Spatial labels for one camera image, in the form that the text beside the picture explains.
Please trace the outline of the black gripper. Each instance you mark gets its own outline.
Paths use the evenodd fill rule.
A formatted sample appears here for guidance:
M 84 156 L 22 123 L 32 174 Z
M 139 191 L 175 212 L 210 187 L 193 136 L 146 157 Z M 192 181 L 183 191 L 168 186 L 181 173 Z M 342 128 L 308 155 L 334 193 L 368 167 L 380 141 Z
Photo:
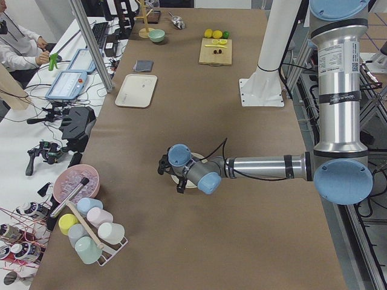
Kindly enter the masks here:
M 183 176 L 177 176 L 177 178 L 178 178 L 177 192 L 184 193 L 187 185 L 187 178 Z

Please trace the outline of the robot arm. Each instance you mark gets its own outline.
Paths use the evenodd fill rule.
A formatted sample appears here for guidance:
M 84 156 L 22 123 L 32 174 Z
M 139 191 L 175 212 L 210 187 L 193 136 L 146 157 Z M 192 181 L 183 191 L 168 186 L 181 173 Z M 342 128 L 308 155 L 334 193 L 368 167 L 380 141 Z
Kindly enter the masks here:
M 299 156 L 197 158 L 183 144 L 169 148 L 159 174 L 188 182 L 206 194 L 223 178 L 261 181 L 302 178 L 340 205 L 356 204 L 372 190 L 368 150 L 360 140 L 360 37 L 368 28 L 367 1 L 310 1 L 310 39 L 317 46 L 320 137 L 312 152 Z

